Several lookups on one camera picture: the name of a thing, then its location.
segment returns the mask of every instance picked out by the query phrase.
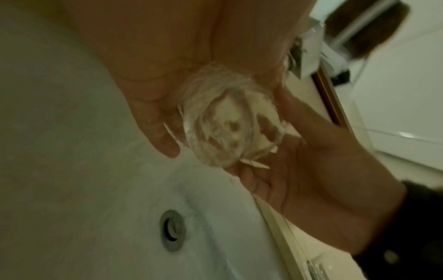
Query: white sink basin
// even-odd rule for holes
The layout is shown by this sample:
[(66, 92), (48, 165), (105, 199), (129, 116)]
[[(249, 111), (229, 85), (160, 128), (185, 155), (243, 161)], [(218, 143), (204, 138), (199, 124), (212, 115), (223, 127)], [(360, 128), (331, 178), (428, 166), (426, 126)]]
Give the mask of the white sink basin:
[(1, 4), (0, 42), (0, 279), (289, 279), (239, 182), (155, 152), (78, 39)]

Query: wooden edge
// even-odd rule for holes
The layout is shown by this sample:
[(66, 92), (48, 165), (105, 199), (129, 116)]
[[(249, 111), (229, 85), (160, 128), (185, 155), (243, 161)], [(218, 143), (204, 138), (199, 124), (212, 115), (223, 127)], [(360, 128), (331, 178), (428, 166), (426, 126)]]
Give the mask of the wooden edge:
[[(323, 100), (332, 122), (350, 130), (349, 122), (343, 112), (341, 104), (335, 93), (334, 86), (323, 66), (312, 75), (312, 80)], [(299, 243), (285, 218), (273, 210), (266, 202), (256, 198), (257, 205), (263, 218), (274, 237), (275, 243), (281, 253), (283, 261), (292, 280), (307, 280), (303, 264), (308, 261), (300, 253)]]

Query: brown wooden trim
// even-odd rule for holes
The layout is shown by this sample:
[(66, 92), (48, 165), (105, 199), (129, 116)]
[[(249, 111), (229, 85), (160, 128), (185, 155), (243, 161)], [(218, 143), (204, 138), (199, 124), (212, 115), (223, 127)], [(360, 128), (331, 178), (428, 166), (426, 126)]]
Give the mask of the brown wooden trim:
[(312, 75), (312, 80), (317, 87), (326, 110), (328, 110), (332, 122), (346, 128), (349, 131), (352, 131), (346, 115), (344, 114), (343, 108), (341, 107), (340, 101), (338, 100), (337, 94), (335, 93), (331, 79), (326, 74), (323, 66), (320, 66), (320, 69), (318, 69), (318, 71)]

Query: black sleeve cuff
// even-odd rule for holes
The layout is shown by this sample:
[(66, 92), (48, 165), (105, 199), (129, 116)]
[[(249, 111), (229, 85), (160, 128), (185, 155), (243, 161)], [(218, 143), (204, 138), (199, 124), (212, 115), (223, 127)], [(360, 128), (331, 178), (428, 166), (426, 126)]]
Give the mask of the black sleeve cuff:
[(425, 279), (442, 268), (443, 258), (435, 260), (435, 252), (430, 255), (427, 248), (443, 244), (443, 196), (423, 185), (404, 184), (408, 194), (393, 222), (354, 257), (369, 280)]

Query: forearm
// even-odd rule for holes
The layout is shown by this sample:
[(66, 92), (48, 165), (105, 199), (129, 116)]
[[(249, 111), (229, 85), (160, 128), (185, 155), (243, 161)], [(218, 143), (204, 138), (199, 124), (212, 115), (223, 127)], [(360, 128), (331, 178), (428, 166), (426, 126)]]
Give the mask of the forearm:
[(369, 280), (429, 279), (443, 270), (443, 196), (405, 183), (407, 198), (386, 231), (355, 256)]

